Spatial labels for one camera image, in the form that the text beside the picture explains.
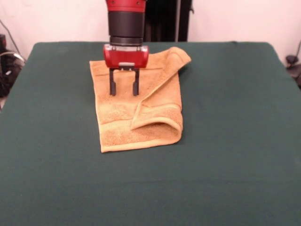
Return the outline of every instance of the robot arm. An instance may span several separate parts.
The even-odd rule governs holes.
[[[110,94],[116,95],[114,70],[135,71],[133,95],[139,94],[139,72],[145,68],[149,49],[143,46],[146,0],[106,0],[110,43],[103,47],[110,69]]]

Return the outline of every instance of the folded towel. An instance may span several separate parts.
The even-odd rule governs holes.
[[[90,61],[102,153],[170,145],[181,139],[178,71],[190,61],[177,47],[150,54],[147,67],[140,70],[140,93],[136,97],[134,72],[114,72],[117,94],[113,97],[105,62]]]

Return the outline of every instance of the black cylindrical joint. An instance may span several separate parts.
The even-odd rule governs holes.
[[[144,17],[141,12],[109,11],[109,35],[112,45],[142,45]]]

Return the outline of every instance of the white wall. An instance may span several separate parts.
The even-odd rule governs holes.
[[[105,0],[0,0],[0,18],[25,57],[40,41],[109,40]]]
[[[268,41],[283,60],[301,39],[301,0],[193,2],[189,41]],[[25,57],[39,41],[109,38],[105,0],[0,0],[0,18]]]
[[[279,58],[301,40],[301,0],[194,0],[189,41],[267,41]]]

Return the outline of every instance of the green tablecloth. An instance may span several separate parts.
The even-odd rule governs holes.
[[[301,93],[265,43],[176,45],[176,145],[100,153],[89,60],[39,43],[0,114],[1,226],[300,226]]]

